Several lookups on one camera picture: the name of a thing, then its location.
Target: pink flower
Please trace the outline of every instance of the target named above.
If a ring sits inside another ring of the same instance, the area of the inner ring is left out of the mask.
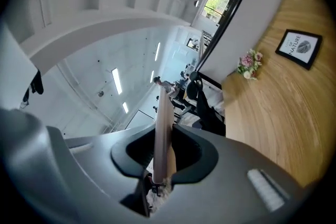
[[[258,52],[256,55],[255,55],[255,59],[257,60],[257,61],[260,61],[261,59],[262,59],[262,54],[260,53],[260,52]]]
[[[241,59],[242,61],[242,65],[245,66],[245,67],[250,67],[252,64],[253,64],[253,59],[250,55],[246,55],[245,57],[243,57]]]

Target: curved white beam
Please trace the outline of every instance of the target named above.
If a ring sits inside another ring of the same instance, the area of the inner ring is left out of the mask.
[[[149,10],[88,10],[48,25],[20,46],[41,74],[44,74],[60,60],[100,39],[162,25],[188,26],[190,23]]]

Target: flower arrangement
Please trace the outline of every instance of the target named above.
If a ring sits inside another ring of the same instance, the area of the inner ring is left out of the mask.
[[[239,59],[237,72],[245,79],[257,80],[256,71],[261,66],[262,56],[260,52],[251,49],[246,56]]]

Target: desk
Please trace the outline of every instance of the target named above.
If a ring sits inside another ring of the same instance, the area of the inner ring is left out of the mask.
[[[275,54],[286,29],[323,36],[308,71]],[[222,83],[226,137],[244,142],[305,186],[320,178],[336,144],[336,25],[324,0],[283,0],[257,50],[258,81]]]

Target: black railing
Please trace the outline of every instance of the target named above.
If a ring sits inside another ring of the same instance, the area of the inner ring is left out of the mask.
[[[216,31],[215,35],[213,36],[212,40],[210,41],[209,46],[206,48],[205,52],[201,56],[196,71],[200,71],[201,67],[203,66],[204,62],[207,60],[207,58],[210,56],[216,45],[218,44],[220,38],[222,37],[223,33],[227,29],[228,25],[230,24],[233,16],[236,14],[236,11],[238,7],[240,6],[242,0],[234,0],[232,5],[227,10],[227,13],[224,17],[223,22],[218,27],[218,30]]]
[[[208,47],[212,40],[212,35],[210,35],[207,31],[203,30],[203,44],[205,47]]]

